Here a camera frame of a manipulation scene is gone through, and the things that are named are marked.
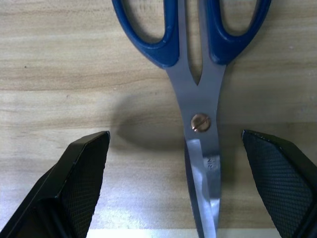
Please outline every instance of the textured black surface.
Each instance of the textured black surface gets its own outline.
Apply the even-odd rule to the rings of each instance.
[[[61,192],[61,202],[77,238],[86,237],[100,195],[107,152],[103,138],[85,147]]]
[[[283,238],[297,237],[313,204],[313,191],[282,150],[252,134],[243,142],[258,192]]]

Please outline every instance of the blue plastic handle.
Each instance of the blue plastic handle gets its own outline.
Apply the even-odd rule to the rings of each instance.
[[[112,0],[119,22],[134,46],[158,67],[171,67],[179,58],[177,0],[164,0],[165,33],[153,44],[143,41],[133,30],[122,4],[122,0]]]
[[[207,3],[209,52],[215,63],[229,64],[246,48],[258,32],[266,17],[271,0],[262,0],[258,3],[249,30],[241,36],[232,36],[225,31],[222,25],[219,1],[209,0]]]

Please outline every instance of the wooden table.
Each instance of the wooden table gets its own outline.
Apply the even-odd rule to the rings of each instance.
[[[255,2],[223,1],[230,29],[247,28]],[[197,76],[196,1],[188,6]],[[138,32],[150,41],[163,35],[162,0],[128,7]],[[227,68],[218,109],[221,237],[278,237],[242,129],[291,140],[317,163],[316,15],[315,0],[273,1],[258,35]],[[0,229],[70,142],[100,130],[111,131],[111,144],[89,237],[126,229],[139,237],[196,236],[175,95],[166,73],[127,39],[111,1],[0,1]]]

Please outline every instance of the brass screw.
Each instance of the brass screw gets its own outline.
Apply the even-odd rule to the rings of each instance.
[[[195,132],[205,132],[209,129],[211,125],[211,119],[208,115],[203,113],[198,113],[193,116],[191,121],[191,126]]]

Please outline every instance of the scissors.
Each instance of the scissors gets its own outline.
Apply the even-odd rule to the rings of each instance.
[[[200,238],[215,238],[218,227],[221,155],[216,116],[223,75],[260,29],[270,3],[259,0],[248,31],[232,36],[222,25],[220,0],[199,0],[203,69],[196,84],[188,63],[185,0],[164,0],[165,33],[154,44],[135,33],[122,0],[112,0],[128,38],[146,58],[166,70],[174,88],[184,125],[186,177]]]

